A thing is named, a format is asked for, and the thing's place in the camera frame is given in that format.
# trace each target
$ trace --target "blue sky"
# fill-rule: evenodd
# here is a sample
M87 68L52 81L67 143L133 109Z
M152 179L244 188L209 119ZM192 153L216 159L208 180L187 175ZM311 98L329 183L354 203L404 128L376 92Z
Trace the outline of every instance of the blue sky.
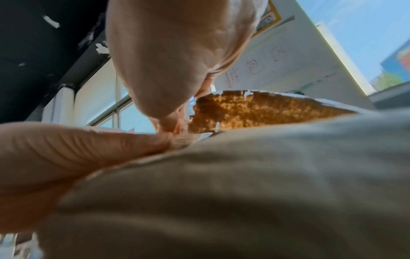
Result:
M315 23L323 21L363 75L410 38L410 0L297 0Z

